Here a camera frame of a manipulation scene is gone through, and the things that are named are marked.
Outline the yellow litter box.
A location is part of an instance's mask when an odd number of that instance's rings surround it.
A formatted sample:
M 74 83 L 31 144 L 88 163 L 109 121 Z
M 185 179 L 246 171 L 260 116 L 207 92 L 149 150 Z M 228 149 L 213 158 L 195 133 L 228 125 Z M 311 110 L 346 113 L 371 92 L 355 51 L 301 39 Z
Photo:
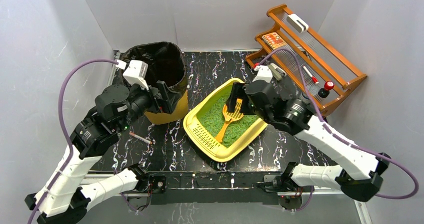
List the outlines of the yellow litter box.
M 193 143 L 208 157 L 217 162 L 227 162 L 243 151 L 259 134 L 267 127 L 267 124 L 260 118 L 242 131 L 240 137 L 229 147 L 219 143 L 200 121 L 201 117 L 207 115 L 212 110 L 213 105 L 219 98 L 229 97 L 231 87 L 234 83 L 244 83 L 239 78 L 231 78 L 215 89 L 196 107 L 194 107 L 183 120 L 183 127 L 188 137 Z

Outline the orange litter scoop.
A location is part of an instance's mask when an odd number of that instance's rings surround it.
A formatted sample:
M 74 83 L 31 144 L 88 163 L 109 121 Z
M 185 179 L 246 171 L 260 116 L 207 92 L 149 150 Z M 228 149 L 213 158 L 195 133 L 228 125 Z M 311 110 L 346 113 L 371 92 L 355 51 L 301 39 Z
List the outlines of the orange litter scoop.
M 228 126 L 233 122 L 239 121 L 244 116 L 244 114 L 241 113 L 241 107 L 242 107 L 241 99 L 237 99 L 234 112 L 229 112 L 226 104 L 223 106 L 222 114 L 224 117 L 224 124 L 221 130 L 219 131 L 219 133 L 217 134 L 217 136 L 215 137 L 215 139 L 219 143 L 223 141 L 224 135 Z

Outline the wooden shelf rack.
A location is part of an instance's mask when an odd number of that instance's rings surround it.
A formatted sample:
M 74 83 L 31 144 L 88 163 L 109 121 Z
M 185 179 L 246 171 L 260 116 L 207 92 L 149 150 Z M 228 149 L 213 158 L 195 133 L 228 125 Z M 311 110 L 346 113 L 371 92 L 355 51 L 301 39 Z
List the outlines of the wooden shelf rack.
M 259 51 L 246 57 L 250 67 L 255 67 L 266 55 L 272 54 L 269 62 L 280 66 L 301 91 L 309 91 L 324 116 L 328 116 L 366 79 L 367 75 L 340 54 L 330 43 L 309 26 L 308 31 L 298 33 L 287 21 L 286 17 L 292 12 L 286 4 L 272 7 L 267 16 L 274 21 L 270 30 L 255 37 L 261 45 Z M 277 32 L 287 43 L 285 48 L 295 52 L 301 68 L 284 50 L 272 50 L 262 36 Z M 303 69 L 306 66 L 316 77 L 319 84 L 314 84 Z M 318 96 L 318 91 L 327 81 L 334 83 L 334 88 L 327 98 Z

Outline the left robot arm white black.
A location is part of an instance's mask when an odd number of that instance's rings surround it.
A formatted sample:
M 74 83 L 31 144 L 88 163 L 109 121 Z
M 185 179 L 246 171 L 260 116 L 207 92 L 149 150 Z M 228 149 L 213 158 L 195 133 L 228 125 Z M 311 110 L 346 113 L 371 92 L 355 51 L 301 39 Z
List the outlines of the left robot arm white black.
M 119 141 L 121 132 L 146 112 L 171 114 L 182 94 L 171 91 L 165 82 L 143 88 L 111 85 L 95 98 L 95 106 L 67 138 L 62 160 L 37 193 L 25 203 L 39 212 L 39 224 L 76 224 L 101 202 L 126 191 L 152 192 L 153 177 L 138 164 L 130 165 L 113 176 L 82 186 L 81 182 L 107 150 Z

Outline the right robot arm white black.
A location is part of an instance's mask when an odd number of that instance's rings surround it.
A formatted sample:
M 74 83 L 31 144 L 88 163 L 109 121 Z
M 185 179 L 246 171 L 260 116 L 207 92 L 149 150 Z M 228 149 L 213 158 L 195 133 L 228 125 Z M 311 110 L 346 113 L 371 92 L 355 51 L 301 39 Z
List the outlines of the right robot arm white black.
M 241 113 L 258 116 L 275 129 L 312 144 L 336 162 L 334 166 L 290 162 L 279 178 L 265 182 L 265 190 L 326 187 L 341 190 L 360 202 L 369 201 L 380 191 L 381 175 L 389 163 L 358 150 L 355 144 L 348 144 L 339 132 L 314 114 L 310 104 L 296 98 L 283 100 L 273 86 L 263 80 L 234 83 L 230 93 L 226 102 L 229 112 L 235 111 L 236 102 L 240 100 Z

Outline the white marker pen on table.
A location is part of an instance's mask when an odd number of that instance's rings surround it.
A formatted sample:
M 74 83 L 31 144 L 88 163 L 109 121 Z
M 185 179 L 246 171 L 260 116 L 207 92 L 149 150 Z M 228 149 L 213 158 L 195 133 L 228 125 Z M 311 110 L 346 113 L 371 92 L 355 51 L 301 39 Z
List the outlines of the white marker pen on table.
M 134 138 L 136 138 L 136 139 L 138 139 L 138 140 L 140 140 L 140 141 L 143 141 L 143 142 L 144 142 L 144 143 L 146 143 L 146 144 L 149 144 L 149 145 L 153 144 L 153 141 L 148 140 L 148 139 L 146 139 L 146 138 L 144 138 L 144 137 L 141 137 L 140 135 L 137 135 L 137 134 L 135 134 L 135 133 L 133 133 L 133 132 L 129 132 L 129 134 L 130 134 L 132 137 L 134 137 Z

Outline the red black stamp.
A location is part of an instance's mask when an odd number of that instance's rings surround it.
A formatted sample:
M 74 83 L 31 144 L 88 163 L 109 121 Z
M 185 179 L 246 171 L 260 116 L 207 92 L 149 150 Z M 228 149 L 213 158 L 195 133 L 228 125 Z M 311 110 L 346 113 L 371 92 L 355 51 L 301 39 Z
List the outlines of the red black stamp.
M 334 83 L 332 81 L 327 81 L 323 88 L 318 91 L 318 96 L 321 98 L 327 98 L 330 94 L 330 91 L 334 88 Z

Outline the orange card packet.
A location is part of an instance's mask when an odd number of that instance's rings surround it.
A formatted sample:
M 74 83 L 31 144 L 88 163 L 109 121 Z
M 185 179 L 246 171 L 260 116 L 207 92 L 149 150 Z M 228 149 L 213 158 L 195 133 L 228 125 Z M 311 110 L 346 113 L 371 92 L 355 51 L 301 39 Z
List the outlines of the orange card packet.
M 277 32 L 264 34 L 261 38 L 272 50 L 276 50 L 287 45 L 285 40 L 282 39 Z

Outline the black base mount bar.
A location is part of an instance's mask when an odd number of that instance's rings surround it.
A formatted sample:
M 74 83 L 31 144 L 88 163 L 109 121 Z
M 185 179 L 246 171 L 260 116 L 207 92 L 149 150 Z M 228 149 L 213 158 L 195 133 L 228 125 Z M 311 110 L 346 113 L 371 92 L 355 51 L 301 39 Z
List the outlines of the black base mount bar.
M 152 205 L 177 203 L 262 203 L 297 211 L 310 186 L 283 180 L 282 172 L 148 172 L 129 192 L 130 202 L 151 197 Z

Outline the black trash bag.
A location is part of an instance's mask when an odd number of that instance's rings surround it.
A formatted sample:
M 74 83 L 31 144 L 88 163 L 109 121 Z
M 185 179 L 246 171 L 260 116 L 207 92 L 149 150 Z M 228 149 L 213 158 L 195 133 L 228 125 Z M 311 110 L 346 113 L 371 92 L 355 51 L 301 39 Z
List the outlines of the black trash bag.
M 120 55 L 119 59 L 129 63 L 140 60 L 148 64 L 145 80 L 157 88 L 157 81 L 164 81 L 171 91 L 179 93 L 179 101 L 187 91 L 187 69 L 180 48 L 168 41 L 136 45 Z M 128 82 L 121 77 L 124 84 Z

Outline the red capped marker on shelf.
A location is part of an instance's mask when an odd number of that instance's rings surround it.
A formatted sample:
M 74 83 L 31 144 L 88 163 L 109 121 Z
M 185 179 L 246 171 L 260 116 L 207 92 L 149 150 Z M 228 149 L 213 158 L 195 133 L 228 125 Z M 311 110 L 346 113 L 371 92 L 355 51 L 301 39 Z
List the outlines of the red capped marker on shelf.
M 319 81 L 316 79 L 316 77 L 309 71 L 309 69 L 306 66 L 303 66 L 304 71 L 306 72 L 306 74 L 310 77 L 311 81 L 318 85 Z

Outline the small blue white jar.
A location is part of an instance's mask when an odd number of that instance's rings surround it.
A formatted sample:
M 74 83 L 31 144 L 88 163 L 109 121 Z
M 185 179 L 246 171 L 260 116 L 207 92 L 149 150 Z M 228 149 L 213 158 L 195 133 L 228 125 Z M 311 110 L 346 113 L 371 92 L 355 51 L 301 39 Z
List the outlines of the small blue white jar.
M 311 104 L 311 100 L 309 99 L 309 97 L 305 94 L 305 93 L 301 93 L 300 95 L 300 100 L 305 103 L 306 105 Z

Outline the green cat litter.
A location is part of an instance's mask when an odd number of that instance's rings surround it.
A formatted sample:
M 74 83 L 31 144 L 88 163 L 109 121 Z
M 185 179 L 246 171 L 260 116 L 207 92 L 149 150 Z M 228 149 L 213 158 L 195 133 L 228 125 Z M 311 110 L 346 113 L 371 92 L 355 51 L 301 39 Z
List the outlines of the green cat litter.
M 230 85 L 222 90 L 218 99 L 215 102 L 211 102 L 212 106 L 206 109 L 204 114 L 197 116 L 200 123 L 213 137 L 219 133 L 224 125 L 225 119 L 222 114 L 222 109 L 230 96 L 231 89 L 232 87 Z M 257 116 L 247 115 L 243 116 L 238 121 L 230 123 L 225 131 L 221 144 L 226 148 L 231 146 L 257 119 Z

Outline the grey white stapler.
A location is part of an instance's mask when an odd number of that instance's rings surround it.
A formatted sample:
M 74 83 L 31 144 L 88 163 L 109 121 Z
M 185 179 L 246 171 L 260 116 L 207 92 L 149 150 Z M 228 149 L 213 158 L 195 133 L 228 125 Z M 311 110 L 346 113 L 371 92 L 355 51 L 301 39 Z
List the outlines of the grey white stapler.
M 268 68 L 270 69 L 273 78 L 276 79 L 277 81 L 282 80 L 283 77 L 287 76 L 287 73 L 278 65 L 276 65 L 275 63 L 270 63 L 267 65 Z

